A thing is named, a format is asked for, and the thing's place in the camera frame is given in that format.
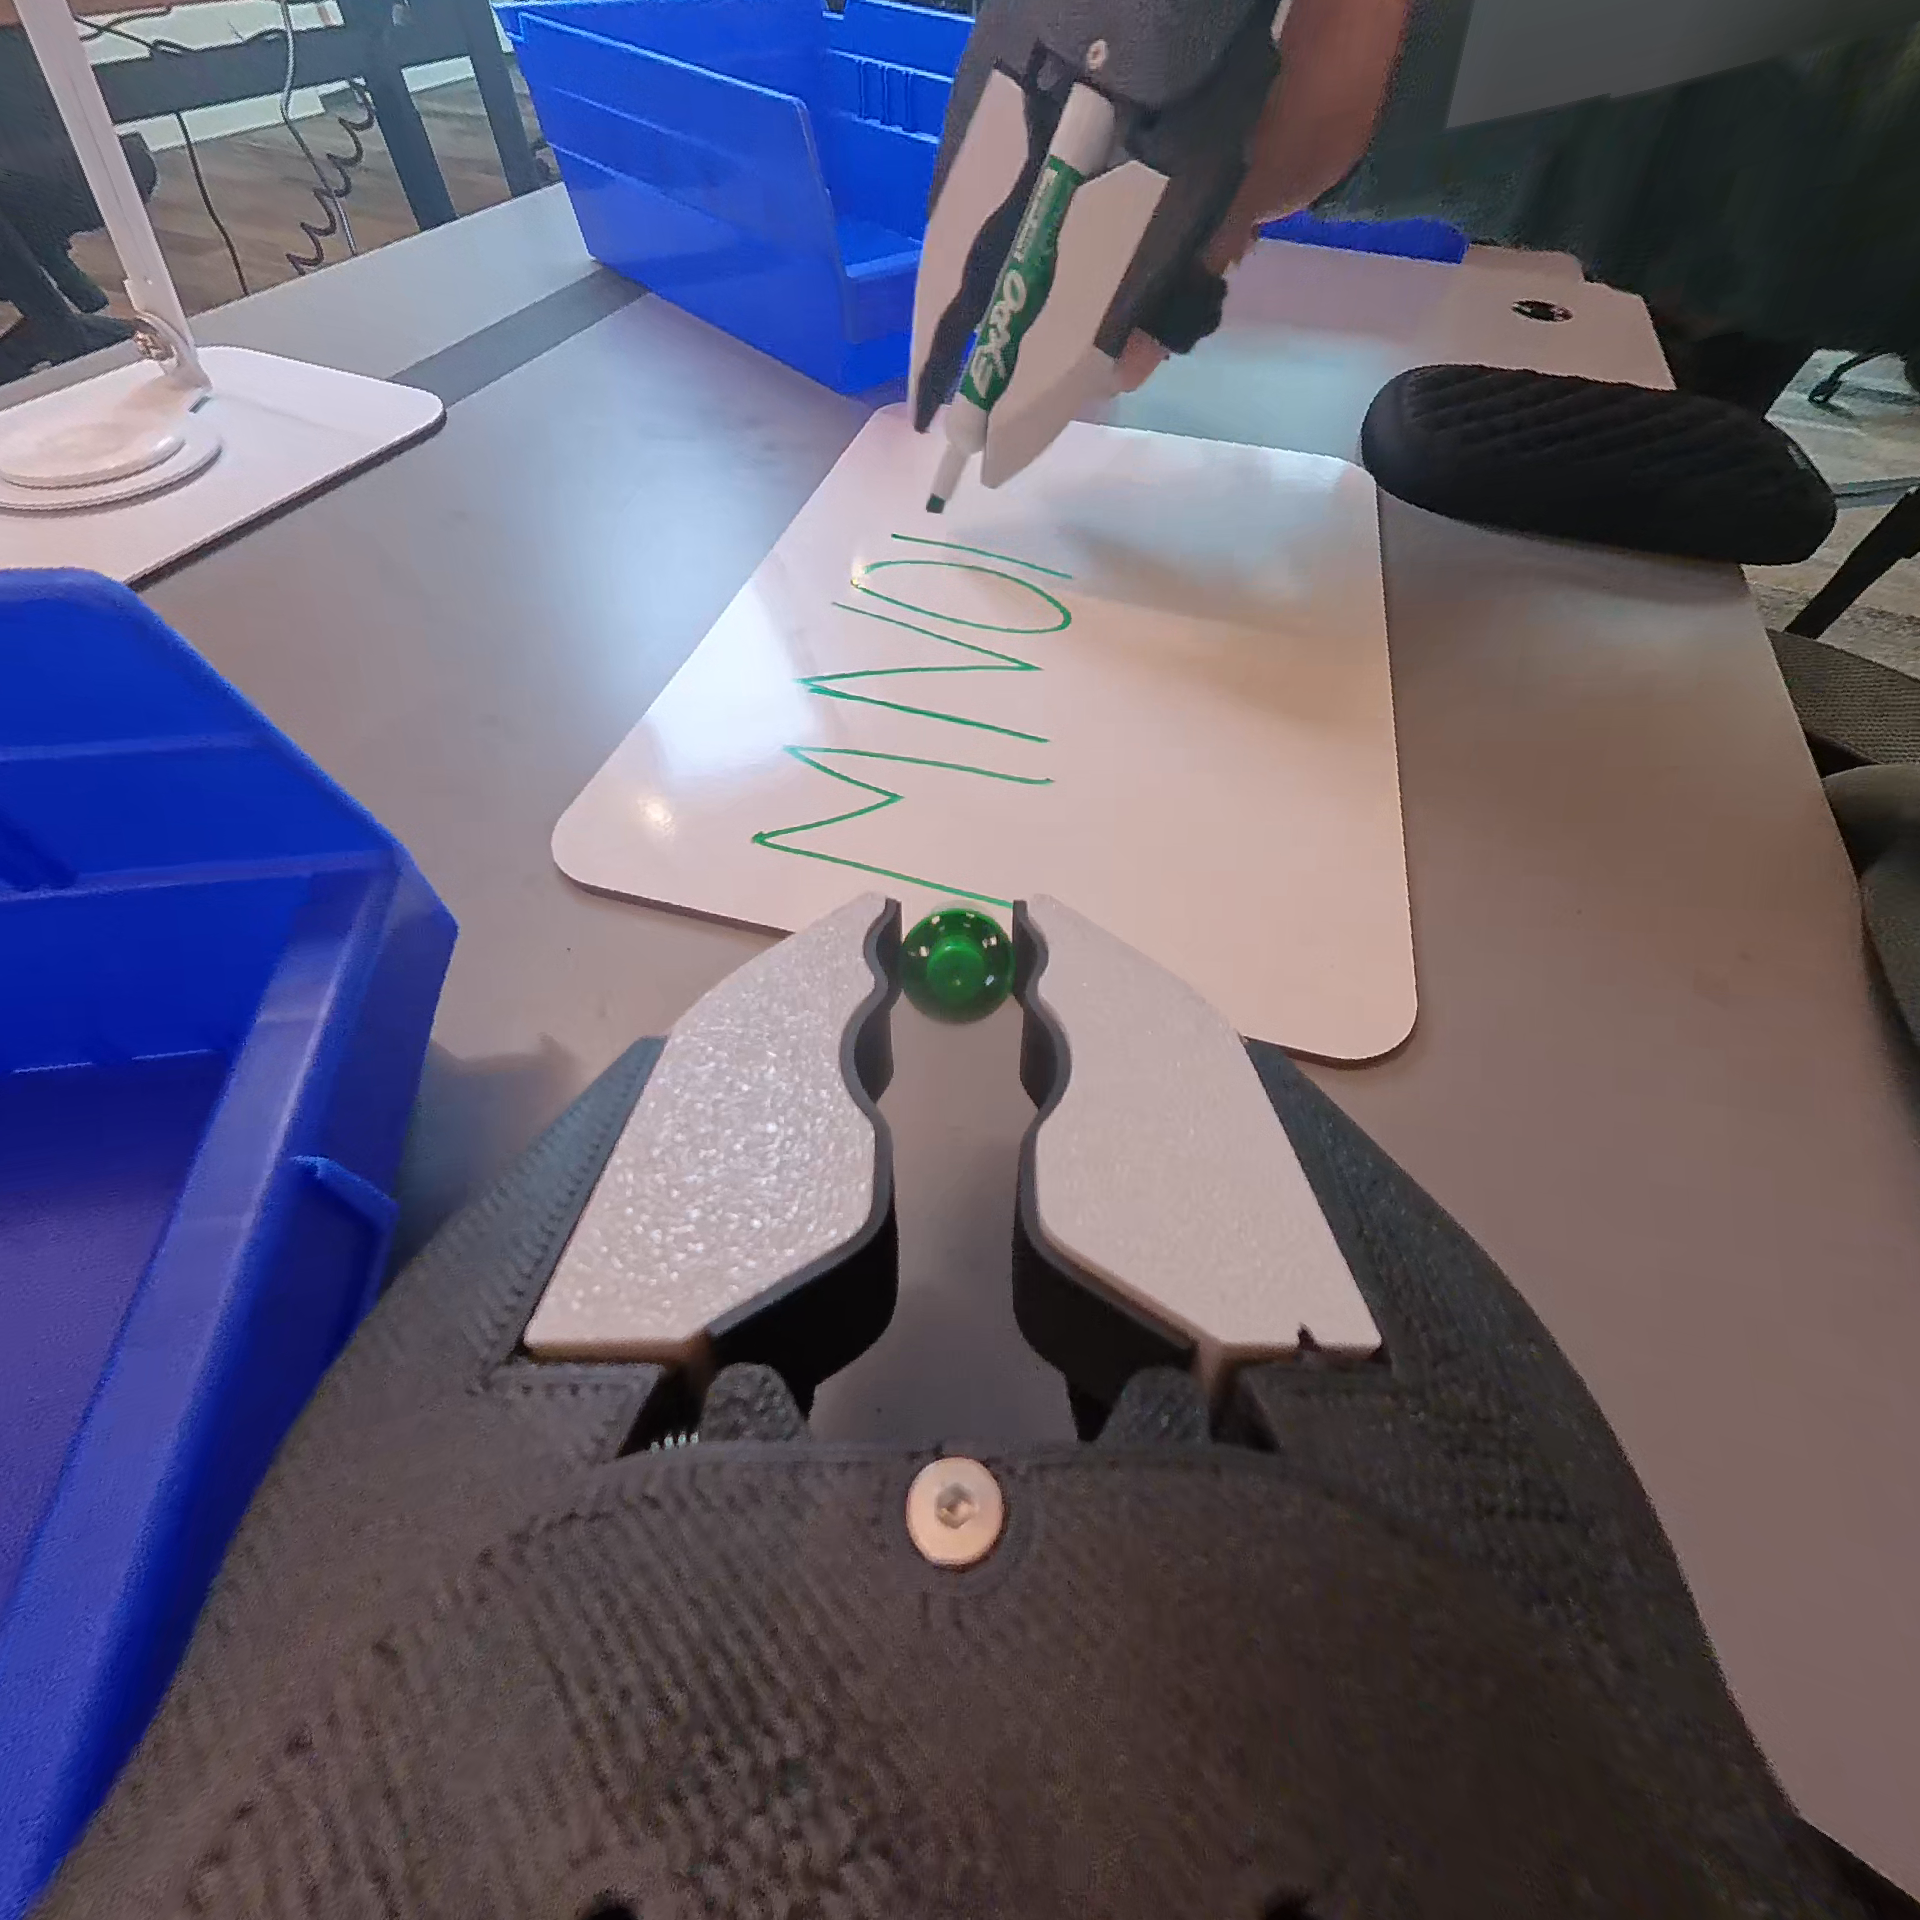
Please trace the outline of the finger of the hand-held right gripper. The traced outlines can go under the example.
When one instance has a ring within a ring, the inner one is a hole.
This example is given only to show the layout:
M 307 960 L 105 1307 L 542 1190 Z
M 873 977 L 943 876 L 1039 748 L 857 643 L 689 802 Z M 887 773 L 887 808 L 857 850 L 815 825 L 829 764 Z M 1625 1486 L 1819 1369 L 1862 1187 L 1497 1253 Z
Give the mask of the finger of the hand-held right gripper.
M 958 393 L 1048 139 L 1014 75 L 984 66 L 977 77 L 966 122 L 943 144 L 918 259 L 908 404 L 921 436 Z
M 1046 298 L 1023 330 L 1013 379 L 992 406 L 981 452 L 984 490 L 1009 483 L 1083 406 L 1117 392 L 1117 350 L 1102 350 L 1097 334 L 1161 197 L 1161 176 L 1095 176 L 1071 194 Z

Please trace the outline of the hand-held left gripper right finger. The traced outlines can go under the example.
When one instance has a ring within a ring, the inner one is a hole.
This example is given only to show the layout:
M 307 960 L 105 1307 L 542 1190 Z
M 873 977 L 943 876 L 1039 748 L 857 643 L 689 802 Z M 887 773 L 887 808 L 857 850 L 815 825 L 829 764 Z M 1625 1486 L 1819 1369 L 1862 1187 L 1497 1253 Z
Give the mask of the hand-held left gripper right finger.
M 1232 1021 L 1053 897 L 1014 907 L 1014 1318 L 1071 1388 L 1382 1348 Z

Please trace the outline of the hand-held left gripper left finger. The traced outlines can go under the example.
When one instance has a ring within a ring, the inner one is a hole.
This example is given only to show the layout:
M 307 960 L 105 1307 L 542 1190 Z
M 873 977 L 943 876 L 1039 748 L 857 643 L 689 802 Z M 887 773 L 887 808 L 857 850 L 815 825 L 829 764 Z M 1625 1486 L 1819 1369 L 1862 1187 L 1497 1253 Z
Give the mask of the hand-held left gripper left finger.
M 675 1021 L 525 1324 L 535 1360 L 817 1382 L 899 1293 L 900 904 L 855 897 Z

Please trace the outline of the green dry-erase marker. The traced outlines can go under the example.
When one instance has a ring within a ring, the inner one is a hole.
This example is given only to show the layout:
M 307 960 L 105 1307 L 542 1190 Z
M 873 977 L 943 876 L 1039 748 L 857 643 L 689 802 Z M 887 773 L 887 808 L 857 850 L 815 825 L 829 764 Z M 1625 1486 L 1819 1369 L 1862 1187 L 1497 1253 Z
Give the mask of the green dry-erase marker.
M 1051 150 L 1032 184 L 1014 236 L 992 278 L 988 306 L 945 411 L 943 452 L 927 483 L 925 513 L 942 515 L 969 464 L 988 448 L 997 406 L 1006 400 L 1025 332 L 1048 298 L 1064 216 L 1097 169 L 1097 148 Z

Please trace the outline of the blue plastic bin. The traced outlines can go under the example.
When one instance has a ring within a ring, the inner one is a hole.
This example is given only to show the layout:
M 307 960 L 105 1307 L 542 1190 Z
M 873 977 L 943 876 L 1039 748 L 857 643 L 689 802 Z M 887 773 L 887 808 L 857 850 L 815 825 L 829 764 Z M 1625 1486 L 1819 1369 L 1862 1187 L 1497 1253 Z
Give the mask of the blue plastic bin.
M 1471 249 L 1469 238 L 1460 228 L 1423 216 L 1403 219 L 1336 219 L 1303 208 L 1286 218 L 1264 222 L 1260 236 L 1293 248 L 1398 256 L 1440 265 L 1459 265 Z
M 495 4 L 589 256 L 835 393 L 908 372 L 966 14 Z
M 456 925 L 129 588 L 1 581 L 1 1912 L 371 1309 Z

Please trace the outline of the green marker cap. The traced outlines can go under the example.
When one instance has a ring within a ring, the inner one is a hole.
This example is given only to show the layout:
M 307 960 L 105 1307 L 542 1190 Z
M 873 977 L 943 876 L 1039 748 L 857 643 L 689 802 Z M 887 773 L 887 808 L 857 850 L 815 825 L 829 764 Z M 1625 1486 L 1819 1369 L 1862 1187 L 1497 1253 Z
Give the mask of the green marker cap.
M 899 989 L 934 1024 L 982 1021 L 1014 988 L 1014 937 L 971 904 L 940 906 L 903 933 Z

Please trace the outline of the white whiteboard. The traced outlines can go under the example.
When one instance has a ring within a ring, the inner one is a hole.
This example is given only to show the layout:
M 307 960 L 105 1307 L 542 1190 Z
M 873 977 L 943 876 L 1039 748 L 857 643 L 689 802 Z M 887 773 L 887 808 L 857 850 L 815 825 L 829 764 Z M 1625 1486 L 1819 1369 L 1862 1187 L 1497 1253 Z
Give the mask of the white whiteboard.
M 877 411 L 577 797 L 585 890 L 789 933 L 857 894 L 1056 897 L 1321 1062 L 1398 1050 L 1416 971 L 1376 485 L 1070 425 L 923 509 Z

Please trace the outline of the person's right hand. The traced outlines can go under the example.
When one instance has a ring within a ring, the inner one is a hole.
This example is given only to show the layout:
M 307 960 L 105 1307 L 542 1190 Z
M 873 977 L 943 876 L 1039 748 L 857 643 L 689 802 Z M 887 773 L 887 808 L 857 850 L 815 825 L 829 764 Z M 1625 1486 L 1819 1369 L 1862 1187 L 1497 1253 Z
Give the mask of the person's right hand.
M 1376 102 L 1339 102 L 1329 86 L 1278 83 L 1255 122 L 1235 193 L 1197 252 L 1197 265 L 1212 277 L 1224 277 L 1264 224 L 1324 197 L 1363 155 L 1376 115 Z

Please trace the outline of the green sweatshirt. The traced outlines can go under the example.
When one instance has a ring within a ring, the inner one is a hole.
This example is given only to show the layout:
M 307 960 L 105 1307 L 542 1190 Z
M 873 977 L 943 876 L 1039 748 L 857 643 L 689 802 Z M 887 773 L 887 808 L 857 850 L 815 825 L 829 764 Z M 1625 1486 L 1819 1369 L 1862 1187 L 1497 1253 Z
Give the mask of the green sweatshirt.
M 1817 353 L 1915 382 L 1915 89 L 1891 102 L 1716 99 L 1533 113 L 1438 141 L 1476 238 L 1564 249 L 1644 299 L 1680 393 L 1764 419 Z

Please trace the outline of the wooden desk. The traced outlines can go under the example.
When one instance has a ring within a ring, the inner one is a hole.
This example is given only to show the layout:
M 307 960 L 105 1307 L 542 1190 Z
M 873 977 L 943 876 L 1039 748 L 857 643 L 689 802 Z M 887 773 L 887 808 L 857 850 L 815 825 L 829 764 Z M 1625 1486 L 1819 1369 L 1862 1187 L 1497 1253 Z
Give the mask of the wooden desk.
M 467 62 L 510 194 L 548 186 L 494 4 L 345 2 L 332 6 L 332 25 L 287 20 L 292 12 L 295 4 L 269 4 L 272 20 L 256 32 L 197 45 L 164 42 L 158 51 L 141 42 L 134 57 L 97 66 L 112 122 L 173 118 L 283 91 L 360 89 L 415 227 L 437 228 L 454 219 L 454 208 L 408 77 L 425 66 Z

